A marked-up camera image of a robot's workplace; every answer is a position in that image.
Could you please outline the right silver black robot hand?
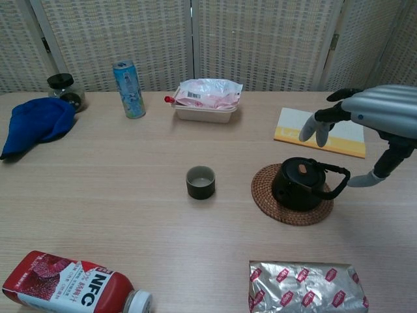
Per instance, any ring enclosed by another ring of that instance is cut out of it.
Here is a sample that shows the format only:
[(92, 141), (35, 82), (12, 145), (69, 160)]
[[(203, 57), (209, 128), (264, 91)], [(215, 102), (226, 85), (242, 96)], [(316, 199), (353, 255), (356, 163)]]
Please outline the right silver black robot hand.
[(328, 133), (341, 121), (371, 128), (389, 148), (366, 175), (353, 177), (350, 187), (379, 184), (416, 149), (416, 88), (407, 85), (378, 85), (368, 89), (340, 89), (326, 98), (335, 105), (318, 110), (305, 122), (298, 139), (302, 142), (313, 135), (319, 147), (324, 147)]

